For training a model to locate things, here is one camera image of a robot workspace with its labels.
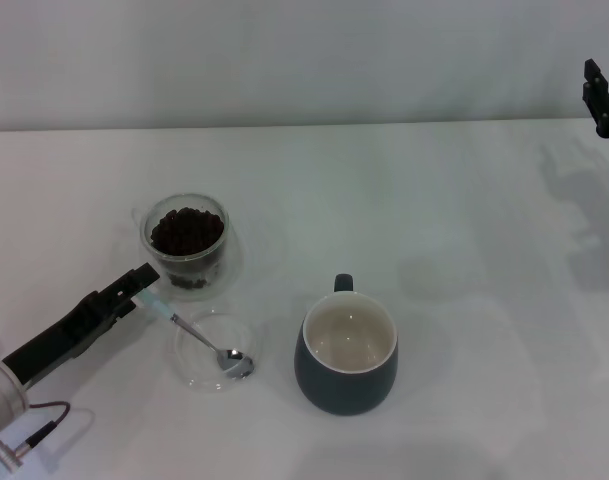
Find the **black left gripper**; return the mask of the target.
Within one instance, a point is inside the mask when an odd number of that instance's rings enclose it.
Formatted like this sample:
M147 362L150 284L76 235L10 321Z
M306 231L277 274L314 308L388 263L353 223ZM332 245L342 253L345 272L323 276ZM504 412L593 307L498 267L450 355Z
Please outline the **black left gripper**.
M84 353L118 319L136 308L130 296L160 279L149 264L131 269L101 292L84 297L61 320L7 355L3 364L30 388L65 362Z

